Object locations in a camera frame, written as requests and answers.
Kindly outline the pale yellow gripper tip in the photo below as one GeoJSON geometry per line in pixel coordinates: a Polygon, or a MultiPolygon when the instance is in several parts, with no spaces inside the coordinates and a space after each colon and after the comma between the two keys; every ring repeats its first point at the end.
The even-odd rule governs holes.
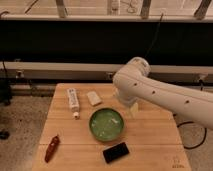
{"type": "Polygon", "coordinates": [[[135,117],[139,112],[139,105],[137,102],[133,104],[133,106],[130,108],[130,114],[132,117],[135,117]]]}

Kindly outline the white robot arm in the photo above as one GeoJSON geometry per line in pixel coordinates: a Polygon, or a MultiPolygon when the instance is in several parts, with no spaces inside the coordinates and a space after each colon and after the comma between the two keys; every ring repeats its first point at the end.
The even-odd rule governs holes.
{"type": "Polygon", "coordinates": [[[141,98],[213,130],[213,93],[151,79],[150,70],[144,58],[134,57],[115,73],[113,84],[121,103],[132,106],[141,98]]]}

